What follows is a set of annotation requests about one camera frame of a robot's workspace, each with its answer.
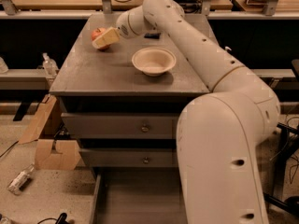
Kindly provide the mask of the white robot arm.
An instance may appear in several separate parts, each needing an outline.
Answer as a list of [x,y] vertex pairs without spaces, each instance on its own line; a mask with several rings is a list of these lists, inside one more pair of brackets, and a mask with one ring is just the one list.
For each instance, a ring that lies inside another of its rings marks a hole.
[[183,109],[177,154],[189,224],[269,224],[256,147],[278,124],[273,90],[184,19],[173,0],[144,0],[93,41],[97,49],[156,28],[174,42],[208,89]]

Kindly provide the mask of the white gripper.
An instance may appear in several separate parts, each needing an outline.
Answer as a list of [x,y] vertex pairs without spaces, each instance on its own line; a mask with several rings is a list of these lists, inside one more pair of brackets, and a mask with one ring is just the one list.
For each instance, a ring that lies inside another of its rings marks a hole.
[[116,27],[105,28],[106,30],[93,40],[93,46],[103,47],[111,45],[120,40],[120,35],[124,38],[134,38],[154,30],[144,17],[143,7],[135,7],[120,14],[116,21]]

